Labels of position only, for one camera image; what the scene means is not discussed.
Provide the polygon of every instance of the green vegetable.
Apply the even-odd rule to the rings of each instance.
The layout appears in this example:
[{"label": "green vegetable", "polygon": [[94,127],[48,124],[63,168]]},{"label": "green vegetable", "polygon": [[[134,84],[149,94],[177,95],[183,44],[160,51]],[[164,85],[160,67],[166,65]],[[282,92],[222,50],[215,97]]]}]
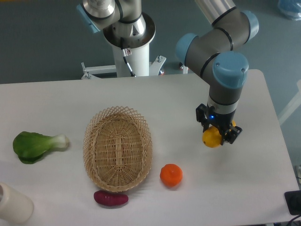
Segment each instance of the green vegetable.
[{"label": "green vegetable", "polygon": [[69,139],[64,134],[50,137],[23,131],[14,139],[13,149],[21,162],[33,164],[42,158],[46,151],[54,148],[66,148],[68,144]]}]

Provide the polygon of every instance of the orange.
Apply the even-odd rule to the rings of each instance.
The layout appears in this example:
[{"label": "orange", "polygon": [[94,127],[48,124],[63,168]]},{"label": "orange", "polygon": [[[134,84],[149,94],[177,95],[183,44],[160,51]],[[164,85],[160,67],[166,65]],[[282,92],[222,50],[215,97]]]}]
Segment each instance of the orange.
[{"label": "orange", "polygon": [[183,172],[180,167],[175,164],[167,164],[161,169],[160,178],[168,187],[179,184],[183,178]]}]

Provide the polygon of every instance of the white cylinder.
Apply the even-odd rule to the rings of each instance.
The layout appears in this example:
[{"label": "white cylinder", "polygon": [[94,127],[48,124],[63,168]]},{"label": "white cylinder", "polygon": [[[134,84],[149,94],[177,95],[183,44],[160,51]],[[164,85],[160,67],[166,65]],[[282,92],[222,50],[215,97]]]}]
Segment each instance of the white cylinder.
[{"label": "white cylinder", "polygon": [[[130,77],[131,73],[123,60],[120,47],[112,45],[117,77]],[[150,45],[149,43],[132,48],[132,55],[126,57],[133,73],[136,76],[149,76],[150,74]]]},{"label": "white cylinder", "polygon": [[33,212],[33,202],[26,195],[0,183],[0,218],[15,224],[27,221]]}]

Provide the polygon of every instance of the gray floor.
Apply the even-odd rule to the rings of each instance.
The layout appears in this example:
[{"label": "gray floor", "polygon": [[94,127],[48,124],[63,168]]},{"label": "gray floor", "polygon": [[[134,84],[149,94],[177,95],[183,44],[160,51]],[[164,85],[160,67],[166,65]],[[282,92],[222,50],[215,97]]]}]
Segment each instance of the gray floor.
[{"label": "gray floor", "polygon": [[[82,76],[82,61],[86,66],[114,64],[103,34],[91,34],[82,23],[75,9],[80,2],[0,3],[0,83],[77,80]],[[234,2],[259,19],[258,35],[239,51],[248,58],[250,68],[264,73],[275,111],[279,114],[298,92],[301,21],[283,16],[277,8],[277,0]],[[143,11],[156,24],[150,60],[163,55],[167,57],[166,74],[181,73],[174,54],[177,41],[189,32],[200,36],[207,33],[210,24],[193,0],[143,0],[142,4]],[[282,126],[293,166],[301,164],[300,116],[301,107]]]}]

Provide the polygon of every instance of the white bottle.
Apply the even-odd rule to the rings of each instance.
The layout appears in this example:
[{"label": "white bottle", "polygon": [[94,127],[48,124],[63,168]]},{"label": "white bottle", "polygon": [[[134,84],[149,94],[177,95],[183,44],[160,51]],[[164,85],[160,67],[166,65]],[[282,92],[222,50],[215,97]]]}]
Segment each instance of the white bottle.
[{"label": "white bottle", "polygon": [[0,183],[0,219],[15,224],[27,221],[33,212],[33,202],[26,195]]}]

